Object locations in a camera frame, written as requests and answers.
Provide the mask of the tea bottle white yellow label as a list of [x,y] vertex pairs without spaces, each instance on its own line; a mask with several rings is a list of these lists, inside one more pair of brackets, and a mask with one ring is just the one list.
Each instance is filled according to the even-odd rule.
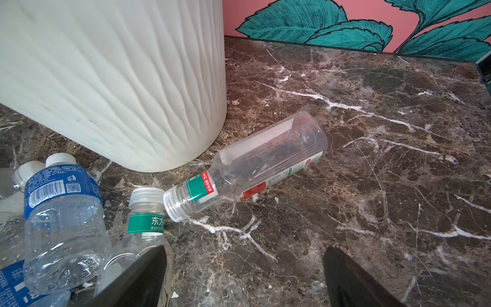
[[1,268],[23,259],[24,190],[27,181],[45,164],[29,161],[16,169],[1,169]]

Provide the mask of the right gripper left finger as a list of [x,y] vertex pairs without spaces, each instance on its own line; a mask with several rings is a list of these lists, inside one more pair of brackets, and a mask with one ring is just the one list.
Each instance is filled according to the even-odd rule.
[[84,306],[166,306],[167,254],[158,246],[139,257],[100,294]]

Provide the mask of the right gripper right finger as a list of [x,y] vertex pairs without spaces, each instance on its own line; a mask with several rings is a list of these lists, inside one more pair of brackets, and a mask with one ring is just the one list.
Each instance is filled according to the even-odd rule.
[[327,248],[323,269],[331,306],[404,305],[339,248]]

